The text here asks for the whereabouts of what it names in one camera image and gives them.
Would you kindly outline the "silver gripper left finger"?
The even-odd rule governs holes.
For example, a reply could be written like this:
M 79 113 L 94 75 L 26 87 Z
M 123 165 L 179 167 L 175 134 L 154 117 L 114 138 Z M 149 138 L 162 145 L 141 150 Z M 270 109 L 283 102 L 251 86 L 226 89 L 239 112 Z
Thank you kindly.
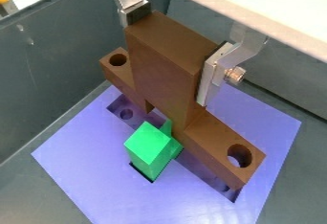
M 151 3 L 147 0 L 114 0 L 121 17 L 122 26 L 133 25 L 147 16 L 151 10 Z

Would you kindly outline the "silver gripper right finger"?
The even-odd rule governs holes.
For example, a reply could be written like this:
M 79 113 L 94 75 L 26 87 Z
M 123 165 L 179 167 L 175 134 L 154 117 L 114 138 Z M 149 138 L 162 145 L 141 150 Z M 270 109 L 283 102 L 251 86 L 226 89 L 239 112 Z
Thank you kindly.
M 206 106 L 226 82 L 238 84 L 246 75 L 239 66 L 258 55 L 269 37 L 239 22 L 233 24 L 230 39 L 205 61 L 197 92 L 197 102 Z

